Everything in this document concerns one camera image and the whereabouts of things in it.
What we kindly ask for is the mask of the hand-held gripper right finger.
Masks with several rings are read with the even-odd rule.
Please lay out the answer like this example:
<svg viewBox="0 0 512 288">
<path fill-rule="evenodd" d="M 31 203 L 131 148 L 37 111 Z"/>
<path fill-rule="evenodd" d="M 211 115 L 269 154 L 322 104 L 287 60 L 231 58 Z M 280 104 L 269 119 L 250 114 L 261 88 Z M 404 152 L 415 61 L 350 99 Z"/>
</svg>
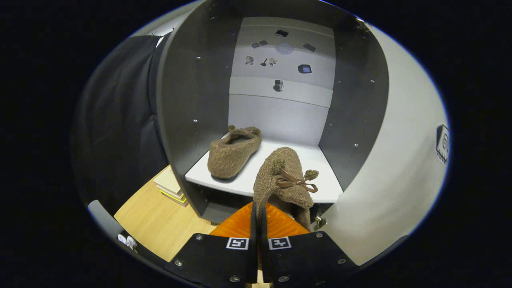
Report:
<svg viewBox="0 0 512 288">
<path fill-rule="evenodd" d="M 266 209 L 261 209 L 262 277 L 270 286 L 341 286 L 360 266 L 323 231 L 269 237 Z"/>
</svg>

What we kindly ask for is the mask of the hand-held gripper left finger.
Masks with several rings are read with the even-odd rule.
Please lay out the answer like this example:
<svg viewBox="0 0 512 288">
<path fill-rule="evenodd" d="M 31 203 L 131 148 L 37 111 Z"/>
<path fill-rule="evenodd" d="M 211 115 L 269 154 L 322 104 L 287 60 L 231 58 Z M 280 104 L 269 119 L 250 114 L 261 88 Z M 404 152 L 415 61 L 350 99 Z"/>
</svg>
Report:
<svg viewBox="0 0 512 288">
<path fill-rule="evenodd" d="M 249 203 L 210 234 L 195 233 L 165 270 L 198 286 L 251 286 L 258 280 L 256 219 Z"/>
</svg>

